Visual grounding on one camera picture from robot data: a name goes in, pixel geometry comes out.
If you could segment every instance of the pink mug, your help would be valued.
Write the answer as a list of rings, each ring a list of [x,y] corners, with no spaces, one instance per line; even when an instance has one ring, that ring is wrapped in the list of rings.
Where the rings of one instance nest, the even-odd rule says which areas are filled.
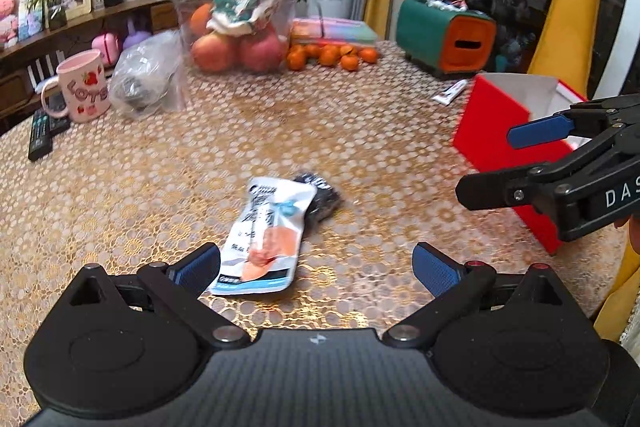
[[[42,87],[42,108],[54,118],[69,118],[84,123],[98,118],[110,106],[107,81],[100,51],[88,50],[60,62],[56,68],[57,78],[50,78]],[[65,97],[66,107],[53,111],[45,102],[45,91],[58,84]]]

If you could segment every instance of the tablecloth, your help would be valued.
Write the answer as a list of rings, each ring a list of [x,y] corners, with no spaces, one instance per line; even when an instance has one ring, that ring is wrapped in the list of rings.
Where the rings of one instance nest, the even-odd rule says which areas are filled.
[[[394,44],[357,73],[190,73],[187,111],[123,120],[113,110],[27,160],[31,119],[0,138],[0,425],[37,410],[24,349],[85,263],[132,273],[173,263],[206,241],[220,247],[252,176],[307,170],[344,204],[302,245],[296,279],[279,294],[203,296],[255,333],[259,327],[374,327],[430,301],[411,271],[416,242],[499,271],[551,263],[591,313],[615,277],[625,232],[607,227],[551,258],[512,210],[471,213],[456,201],[470,165],[450,145],[466,94],[404,60]]]

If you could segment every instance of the human hand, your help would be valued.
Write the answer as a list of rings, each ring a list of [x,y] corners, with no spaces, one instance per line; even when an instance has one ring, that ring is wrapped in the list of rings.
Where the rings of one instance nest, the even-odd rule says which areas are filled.
[[[619,229],[624,227],[625,223],[629,221],[629,240],[631,241],[631,247],[640,253],[640,218],[630,216],[619,219],[613,223],[614,227]]]

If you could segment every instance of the black remote control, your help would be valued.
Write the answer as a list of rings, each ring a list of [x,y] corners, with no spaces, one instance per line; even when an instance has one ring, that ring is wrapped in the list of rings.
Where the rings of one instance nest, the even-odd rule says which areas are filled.
[[[65,97],[61,92],[52,94],[47,99],[47,105],[54,111],[62,111],[66,106]],[[63,116],[62,118],[49,117],[49,135],[51,137],[65,132],[69,127],[71,127],[71,120],[68,116]]]
[[[49,134],[49,115],[40,108],[33,113],[31,137],[29,139],[29,159],[34,162],[53,150]]]

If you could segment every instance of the open red box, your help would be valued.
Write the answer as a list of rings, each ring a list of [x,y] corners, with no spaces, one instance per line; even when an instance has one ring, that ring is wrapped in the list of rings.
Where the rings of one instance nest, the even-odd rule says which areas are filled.
[[[551,116],[585,99],[552,76],[517,73],[476,75],[474,87],[453,139],[456,147],[479,172],[556,161],[586,139],[569,137],[525,149],[507,143],[511,127]],[[550,254],[562,244],[556,226],[532,206],[514,208]]]

